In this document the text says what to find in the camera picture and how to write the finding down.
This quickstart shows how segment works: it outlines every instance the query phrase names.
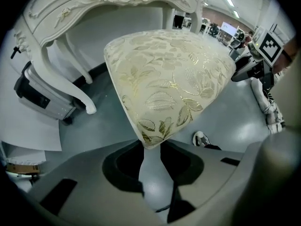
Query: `ceiling light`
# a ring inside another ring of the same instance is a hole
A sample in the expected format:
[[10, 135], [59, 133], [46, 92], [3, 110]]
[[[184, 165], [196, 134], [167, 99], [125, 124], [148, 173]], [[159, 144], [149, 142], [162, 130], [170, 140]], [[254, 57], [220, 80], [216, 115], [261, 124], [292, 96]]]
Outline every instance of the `ceiling light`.
[[236, 16], [237, 18], [239, 18], [238, 12], [237, 12], [237, 11], [234, 11], [234, 13], [235, 13], [235, 16]]
[[233, 4], [233, 2], [231, 1], [231, 0], [227, 0], [228, 1], [228, 3], [232, 6], [232, 7], [234, 7], [234, 4]]

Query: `caster wheel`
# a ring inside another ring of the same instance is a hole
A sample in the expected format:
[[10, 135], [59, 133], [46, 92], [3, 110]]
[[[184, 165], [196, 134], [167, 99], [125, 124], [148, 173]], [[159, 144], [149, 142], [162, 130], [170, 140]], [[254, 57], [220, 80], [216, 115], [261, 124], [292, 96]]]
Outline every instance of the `caster wheel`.
[[63, 119], [62, 120], [62, 124], [64, 125], [64, 126], [69, 126], [69, 125], [71, 125], [72, 124], [72, 118], [71, 117], [67, 117], [67, 118], [65, 118], [65, 119]]
[[86, 109], [86, 106], [84, 103], [82, 103], [79, 99], [77, 98], [74, 98], [73, 99], [73, 105], [75, 106], [76, 109], [79, 109], [79, 110], [85, 110]]

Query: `brown wall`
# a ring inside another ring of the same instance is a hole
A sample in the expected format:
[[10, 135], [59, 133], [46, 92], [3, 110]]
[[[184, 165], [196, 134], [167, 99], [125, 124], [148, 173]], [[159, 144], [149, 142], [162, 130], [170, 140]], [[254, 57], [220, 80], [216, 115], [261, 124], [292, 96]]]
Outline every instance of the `brown wall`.
[[253, 30], [247, 27], [246, 25], [242, 24], [238, 20], [228, 15], [225, 15], [223, 13], [220, 13], [218, 11], [212, 10], [210, 8], [203, 8], [202, 17], [209, 18], [211, 23], [216, 23], [220, 27], [222, 26], [223, 22], [226, 22], [236, 28], [237, 26], [239, 26], [245, 32], [249, 32], [250, 30], [251, 31]]

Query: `vanity table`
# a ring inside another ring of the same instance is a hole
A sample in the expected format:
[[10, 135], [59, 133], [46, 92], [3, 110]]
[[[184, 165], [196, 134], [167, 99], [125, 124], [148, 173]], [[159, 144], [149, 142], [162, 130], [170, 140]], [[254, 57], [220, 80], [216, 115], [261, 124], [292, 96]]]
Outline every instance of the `vanity table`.
[[172, 9], [191, 13], [191, 32], [199, 33], [204, 0], [30, 0], [15, 24], [15, 38], [21, 52], [26, 51], [35, 71], [50, 86], [81, 100], [88, 114], [96, 112], [92, 100], [78, 87], [54, 71], [47, 46], [55, 41], [62, 54], [85, 77], [92, 78], [69, 47], [66, 32], [91, 9], [103, 5], [162, 7], [163, 29], [172, 29]]

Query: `floral fabric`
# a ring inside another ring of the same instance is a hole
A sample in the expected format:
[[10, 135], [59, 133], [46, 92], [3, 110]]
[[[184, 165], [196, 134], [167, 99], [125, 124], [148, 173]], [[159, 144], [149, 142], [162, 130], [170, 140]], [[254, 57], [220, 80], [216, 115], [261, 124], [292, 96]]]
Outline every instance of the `floral fabric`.
[[147, 148], [193, 121], [235, 71], [217, 41], [179, 30], [120, 37], [105, 47], [104, 56], [127, 116]]

